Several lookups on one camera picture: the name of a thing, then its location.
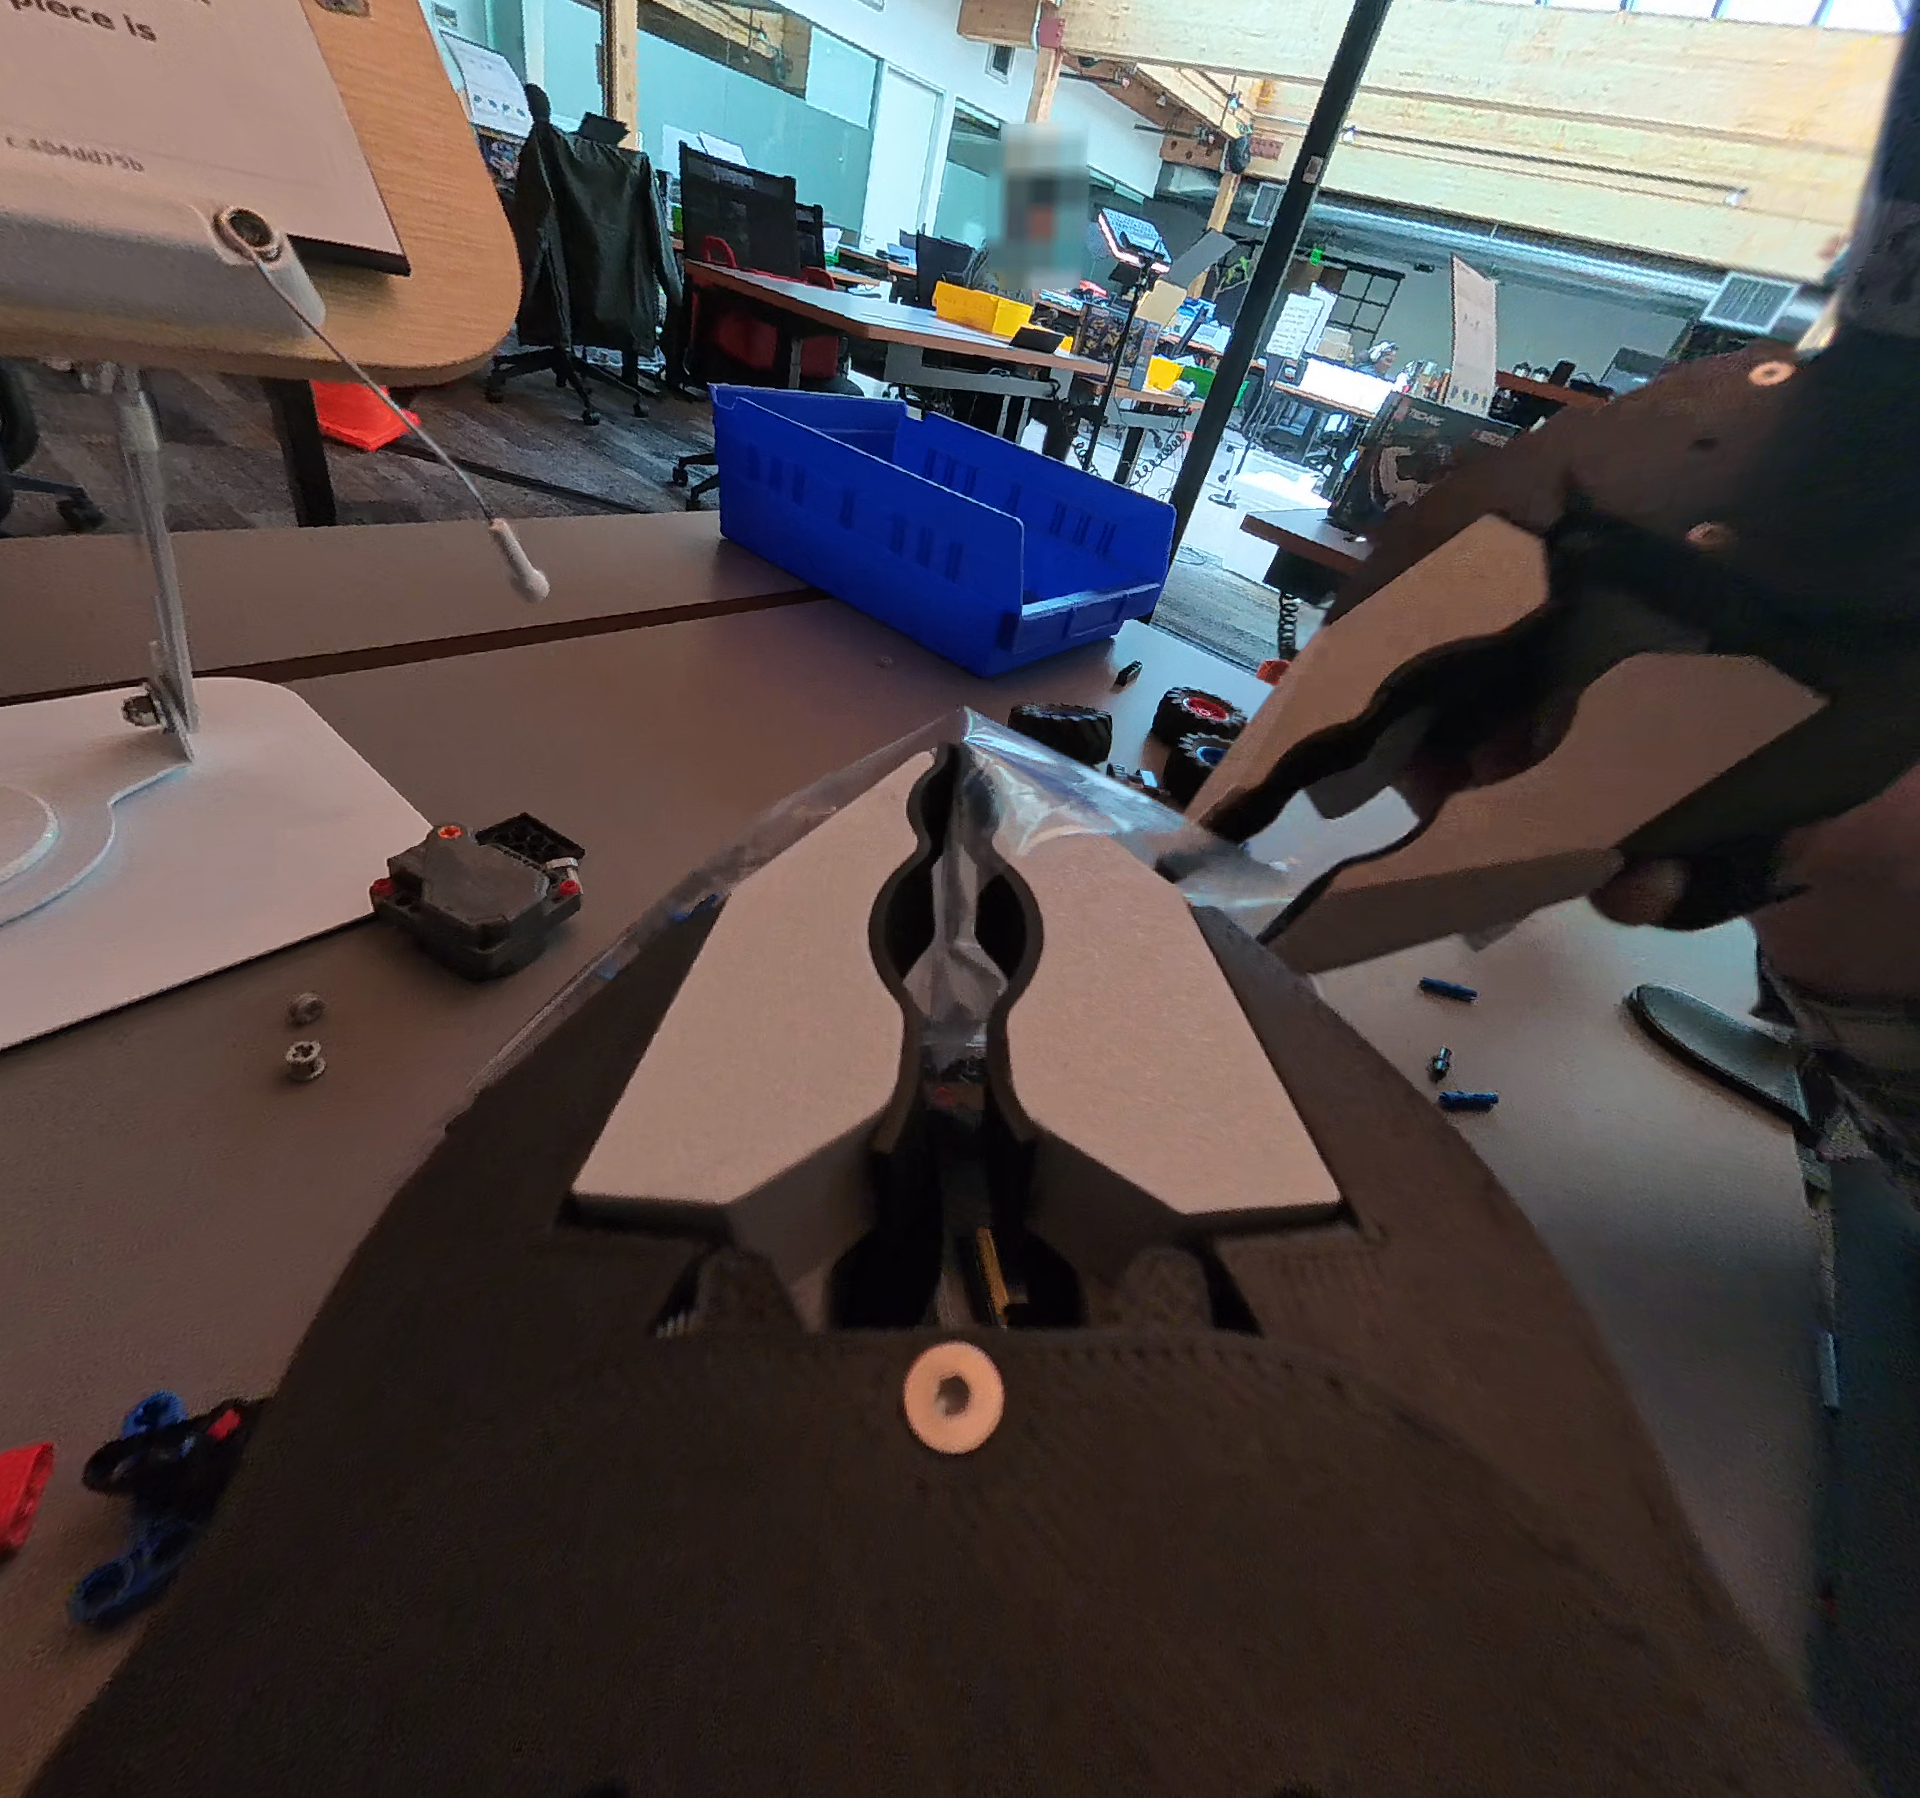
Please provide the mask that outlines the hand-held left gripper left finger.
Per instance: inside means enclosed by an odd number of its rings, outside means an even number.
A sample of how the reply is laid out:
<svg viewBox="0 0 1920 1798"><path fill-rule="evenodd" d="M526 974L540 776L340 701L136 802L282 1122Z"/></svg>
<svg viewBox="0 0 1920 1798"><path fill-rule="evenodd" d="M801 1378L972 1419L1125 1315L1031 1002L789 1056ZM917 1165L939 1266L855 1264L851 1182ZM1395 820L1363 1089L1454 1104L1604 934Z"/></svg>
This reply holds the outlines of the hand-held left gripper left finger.
<svg viewBox="0 0 1920 1798"><path fill-rule="evenodd" d="M583 1221L727 1242L829 1320L912 1090L887 914L939 846L950 764L910 756L731 887L572 1182Z"/></svg>

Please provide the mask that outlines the clear plastic bag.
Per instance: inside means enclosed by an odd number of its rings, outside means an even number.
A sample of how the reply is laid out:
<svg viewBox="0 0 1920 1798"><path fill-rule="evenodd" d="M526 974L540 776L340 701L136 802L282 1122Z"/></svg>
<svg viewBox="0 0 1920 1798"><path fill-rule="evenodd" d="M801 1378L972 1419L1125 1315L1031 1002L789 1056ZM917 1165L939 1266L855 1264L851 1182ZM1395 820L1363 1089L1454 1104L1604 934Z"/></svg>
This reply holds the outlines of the clear plastic bag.
<svg viewBox="0 0 1920 1798"><path fill-rule="evenodd" d="M1173 878L1187 881L1187 896L1211 904L1245 930L1261 930L1300 901L1312 878L1412 834L1412 814L1379 788L1349 816L1325 820L1308 797L1293 797L1279 826L1242 850L1231 850L1194 826L1176 807L1159 804L1130 783L1118 783L1081 762L1055 756L1002 728L972 708L956 708L917 732L862 756L762 809L731 843L710 851L640 912L610 947L602 947L560 994L479 1069L482 1090L540 1046L569 1016L581 1013L639 951L667 924L695 912L703 901L731 895L775 855L826 826L862 791L899 766L921 774L936 750L961 743L1007 802L1016 850L1048 836L1102 834L1122 839L1147 865L1170 858Z"/></svg>

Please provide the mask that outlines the black pole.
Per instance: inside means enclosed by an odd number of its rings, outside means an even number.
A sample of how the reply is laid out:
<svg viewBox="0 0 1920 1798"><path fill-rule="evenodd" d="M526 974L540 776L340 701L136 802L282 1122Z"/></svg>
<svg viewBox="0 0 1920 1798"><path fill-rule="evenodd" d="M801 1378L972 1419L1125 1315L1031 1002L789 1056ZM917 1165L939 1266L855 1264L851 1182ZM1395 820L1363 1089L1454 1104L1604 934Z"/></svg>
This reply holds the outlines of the black pole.
<svg viewBox="0 0 1920 1798"><path fill-rule="evenodd" d="M1245 283L1245 295L1236 323L1227 336L1227 347L1211 374L1208 397L1191 428L1187 449L1170 489L1170 508L1176 512L1170 534L1170 559L1176 559L1194 503L1207 485L1216 449L1227 431L1227 419L1236 406L1236 392L1245 379L1254 353L1262 345L1277 301L1290 270L1298 242L1304 235L1308 209L1317 195L1328 159L1336 148L1338 129L1349 120L1363 69L1376 52L1379 29L1395 0L1355 0L1349 21L1341 25L1329 69L1312 105L1304 146L1283 186L1277 216L1261 242L1254 270Z"/></svg>

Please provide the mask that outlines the grey desk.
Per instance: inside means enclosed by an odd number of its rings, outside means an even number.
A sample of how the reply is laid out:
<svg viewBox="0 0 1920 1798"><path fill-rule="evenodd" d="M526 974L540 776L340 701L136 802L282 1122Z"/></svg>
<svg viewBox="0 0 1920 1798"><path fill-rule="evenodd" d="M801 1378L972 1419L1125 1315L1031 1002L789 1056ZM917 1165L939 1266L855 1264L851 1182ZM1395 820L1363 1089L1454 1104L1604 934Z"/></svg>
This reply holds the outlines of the grey desk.
<svg viewBox="0 0 1920 1798"><path fill-rule="evenodd" d="M121 1508L84 1454L132 1399L268 1392L392 1189L482 1066L602 947L789 791L956 708L1091 701L1139 764L1159 695L1262 686L1127 625L1007 679L804 595L697 512L524 525L551 598L524 604L468 520L179 534L201 674L288 682L424 816L530 809L587 843L587 904L495 986L385 924L160 994L2 1054L2 1448L53 1441L32 1537L2 1564L2 1792L121 1662L136 1628L71 1625ZM1475 977L1499 1113L1460 1122L1547 1238L1653 1432L1696 1537L1779 1662L1815 1606L1818 1242L1784 1124L1653 1050L1641 986L1723 1010L1753 994L1747 930L1624 930L1586 909L1503 944L1325 980L1421 1077L1421 969ZM289 1086L298 991L326 1073Z"/></svg>

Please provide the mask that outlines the wooden table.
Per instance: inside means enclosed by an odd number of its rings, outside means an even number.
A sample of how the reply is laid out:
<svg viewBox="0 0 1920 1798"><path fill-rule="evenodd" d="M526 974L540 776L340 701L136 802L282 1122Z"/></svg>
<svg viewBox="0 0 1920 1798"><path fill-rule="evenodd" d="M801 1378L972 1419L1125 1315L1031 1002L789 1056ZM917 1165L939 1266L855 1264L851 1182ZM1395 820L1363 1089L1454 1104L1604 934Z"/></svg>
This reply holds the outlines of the wooden table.
<svg viewBox="0 0 1920 1798"><path fill-rule="evenodd" d="M1277 550L1262 587L1279 592L1277 656L1293 657L1300 641L1325 621L1332 601L1373 557L1373 540L1341 533L1325 511L1245 511L1245 538Z"/></svg>
<svg viewBox="0 0 1920 1798"><path fill-rule="evenodd" d="M836 345L876 345L880 379L888 389L992 400L993 428L1013 442L1038 411L1057 417L1074 403L1110 409L1122 397L1111 374L1084 357L1027 351L917 304L839 295L706 259L686 263L683 278L689 295L726 299L775 330L772 382L778 389L801 389L804 340L832 336Z"/></svg>

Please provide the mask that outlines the blue storage bin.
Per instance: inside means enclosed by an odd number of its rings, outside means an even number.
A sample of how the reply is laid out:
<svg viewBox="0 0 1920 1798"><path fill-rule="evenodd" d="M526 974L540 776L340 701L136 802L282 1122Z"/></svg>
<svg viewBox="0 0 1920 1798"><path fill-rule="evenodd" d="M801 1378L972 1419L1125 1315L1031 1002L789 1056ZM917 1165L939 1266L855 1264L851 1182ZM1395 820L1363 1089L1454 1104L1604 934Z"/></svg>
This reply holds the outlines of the blue storage bin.
<svg viewBox="0 0 1920 1798"><path fill-rule="evenodd" d="M710 389L718 533L992 679L1155 610L1160 498L896 400Z"/></svg>

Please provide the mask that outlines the pile of toy building pieces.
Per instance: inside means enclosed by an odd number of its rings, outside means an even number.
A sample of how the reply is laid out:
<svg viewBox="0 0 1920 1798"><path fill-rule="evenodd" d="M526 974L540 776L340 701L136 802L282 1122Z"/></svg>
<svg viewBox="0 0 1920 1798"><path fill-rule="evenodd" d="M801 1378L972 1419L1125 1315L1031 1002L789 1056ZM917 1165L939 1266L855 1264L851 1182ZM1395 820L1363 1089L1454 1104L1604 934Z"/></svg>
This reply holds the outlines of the pile of toy building pieces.
<svg viewBox="0 0 1920 1798"><path fill-rule="evenodd" d="M1475 977L1421 969L1412 981L1424 1022L1434 1026L1424 1054L1424 1086L1440 1113L1490 1117L1499 1089L1482 1046L1484 1001Z"/></svg>

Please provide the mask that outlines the instruction sheet wooden board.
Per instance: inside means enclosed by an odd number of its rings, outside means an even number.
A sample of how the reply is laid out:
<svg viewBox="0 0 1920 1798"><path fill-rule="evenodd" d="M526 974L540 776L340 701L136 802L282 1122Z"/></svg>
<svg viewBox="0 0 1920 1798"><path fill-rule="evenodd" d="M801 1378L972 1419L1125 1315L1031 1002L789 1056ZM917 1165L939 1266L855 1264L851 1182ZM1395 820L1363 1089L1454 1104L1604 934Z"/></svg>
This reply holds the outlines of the instruction sheet wooden board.
<svg viewBox="0 0 1920 1798"><path fill-rule="evenodd" d="M444 382L516 291L421 0L2 0L2 357Z"/></svg>

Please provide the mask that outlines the blue toy connector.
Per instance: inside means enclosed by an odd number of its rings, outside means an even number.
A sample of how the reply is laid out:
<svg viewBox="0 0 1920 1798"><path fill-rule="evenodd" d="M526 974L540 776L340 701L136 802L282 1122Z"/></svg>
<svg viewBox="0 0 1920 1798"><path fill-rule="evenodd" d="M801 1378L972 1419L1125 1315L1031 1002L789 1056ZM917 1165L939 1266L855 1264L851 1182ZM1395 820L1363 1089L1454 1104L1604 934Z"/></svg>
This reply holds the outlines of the blue toy connector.
<svg viewBox="0 0 1920 1798"><path fill-rule="evenodd" d="M132 1403L118 1435L80 1471L93 1496L129 1510L118 1556L80 1575L67 1598L76 1625L106 1632L145 1611L179 1577L250 1448L268 1399L188 1411L173 1391Z"/></svg>

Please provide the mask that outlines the white tipped thin rod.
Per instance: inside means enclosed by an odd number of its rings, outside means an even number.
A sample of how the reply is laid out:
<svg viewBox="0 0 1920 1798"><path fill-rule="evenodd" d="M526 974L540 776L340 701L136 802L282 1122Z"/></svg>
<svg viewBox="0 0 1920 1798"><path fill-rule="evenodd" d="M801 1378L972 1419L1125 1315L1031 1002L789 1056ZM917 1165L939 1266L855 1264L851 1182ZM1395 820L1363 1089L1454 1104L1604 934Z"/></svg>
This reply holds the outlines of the white tipped thin rod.
<svg viewBox="0 0 1920 1798"><path fill-rule="evenodd" d="M328 353L328 358L343 364L348 374L358 388L365 388L400 424L407 424L407 415L400 409L392 392L375 382L373 374L356 358L351 358L343 347L334 345L331 336L322 330L322 299L309 278L298 255L293 250L293 242L288 242L282 228L275 228L263 213L246 204L217 209L209 226L235 258L248 259L248 267L272 287L279 301L284 301L293 319ZM526 557L526 548L519 545L514 525L505 516L493 512L470 473L449 459L437 437L424 434L424 445L428 456L444 464L468 492L468 500L478 508L478 516L482 520L482 528L493 538L493 548L509 568L509 584L516 588L516 595L530 604L546 601L551 581Z"/></svg>

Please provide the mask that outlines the red toy connector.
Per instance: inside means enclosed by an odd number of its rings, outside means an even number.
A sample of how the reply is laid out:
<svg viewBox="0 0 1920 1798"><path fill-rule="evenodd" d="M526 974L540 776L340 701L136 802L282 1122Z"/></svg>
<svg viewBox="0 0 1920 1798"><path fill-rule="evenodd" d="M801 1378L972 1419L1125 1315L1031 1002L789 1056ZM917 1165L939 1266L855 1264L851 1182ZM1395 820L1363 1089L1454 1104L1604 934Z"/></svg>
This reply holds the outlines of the red toy connector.
<svg viewBox="0 0 1920 1798"><path fill-rule="evenodd" d="M53 1441L7 1448L0 1455L0 1556L16 1558L36 1530L44 1485L56 1466Z"/></svg>

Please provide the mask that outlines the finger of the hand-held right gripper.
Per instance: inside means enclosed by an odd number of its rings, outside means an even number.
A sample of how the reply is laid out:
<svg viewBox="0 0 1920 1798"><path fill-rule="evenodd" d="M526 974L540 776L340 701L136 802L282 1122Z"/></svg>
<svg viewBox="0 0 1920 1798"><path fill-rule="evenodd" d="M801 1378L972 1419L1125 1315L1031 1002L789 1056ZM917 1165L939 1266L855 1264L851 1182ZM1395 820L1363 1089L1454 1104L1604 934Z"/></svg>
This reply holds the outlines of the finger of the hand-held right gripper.
<svg viewBox="0 0 1920 1798"><path fill-rule="evenodd" d="M1561 850L1561 610L1552 545L1472 520L1312 635L1187 820L1222 843L1300 826L1349 850Z"/></svg>
<svg viewBox="0 0 1920 1798"><path fill-rule="evenodd" d="M1620 657L1582 691L1547 756L1451 797L1400 846L1322 877L1266 947L1298 974L1325 974L1583 896L1620 870L1641 826L1822 708L1763 657Z"/></svg>

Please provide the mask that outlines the grey toy motor block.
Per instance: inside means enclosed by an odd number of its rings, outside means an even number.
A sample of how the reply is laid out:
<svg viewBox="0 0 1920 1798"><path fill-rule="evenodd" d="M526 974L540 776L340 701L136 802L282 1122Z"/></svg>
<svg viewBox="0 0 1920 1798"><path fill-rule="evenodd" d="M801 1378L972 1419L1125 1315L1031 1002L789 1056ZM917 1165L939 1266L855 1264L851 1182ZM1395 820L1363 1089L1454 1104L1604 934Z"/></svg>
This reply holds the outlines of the grey toy motor block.
<svg viewBox="0 0 1920 1798"><path fill-rule="evenodd" d="M581 909L583 843L516 814L428 826L367 885L373 912L470 981L530 968Z"/></svg>

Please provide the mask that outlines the red black office chair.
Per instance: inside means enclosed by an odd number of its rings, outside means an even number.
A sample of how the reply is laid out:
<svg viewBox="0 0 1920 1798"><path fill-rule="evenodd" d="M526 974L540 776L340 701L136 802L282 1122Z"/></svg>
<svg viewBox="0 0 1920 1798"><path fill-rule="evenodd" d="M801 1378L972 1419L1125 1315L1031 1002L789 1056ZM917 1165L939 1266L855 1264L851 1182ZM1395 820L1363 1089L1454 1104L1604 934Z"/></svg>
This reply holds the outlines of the red black office chair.
<svg viewBox="0 0 1920 1798"><path fill-rule="evenodd" d="M683 301L671 323L667 351L675 382L850 392L850 357L839 336L789 319L747 293L697 278L697 267L712 267L836 295L826 267L822 209L804 204L789 176L731 162L693 146L681 146L681 192Z"/></svg>

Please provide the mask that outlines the black dotted chair armrest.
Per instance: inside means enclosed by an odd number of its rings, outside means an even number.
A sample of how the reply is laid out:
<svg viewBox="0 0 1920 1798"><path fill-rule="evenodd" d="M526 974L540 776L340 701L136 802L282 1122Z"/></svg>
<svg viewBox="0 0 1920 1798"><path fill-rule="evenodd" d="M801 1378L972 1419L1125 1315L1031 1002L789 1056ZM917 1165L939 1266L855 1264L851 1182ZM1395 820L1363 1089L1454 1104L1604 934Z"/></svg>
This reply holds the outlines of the black dotted chair armrest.
<svg viewBox="0 0 1920 1798"><path fill-rule="evenodd" d="M1727 1016L1667 986L1634 986L1624 1006L1646 1042L1723 1090L1779 1116L1799 1140L1812 1143L1818 1135L1802 1086L1802 1054L1790 1033L1765 1022Z"/></svg>

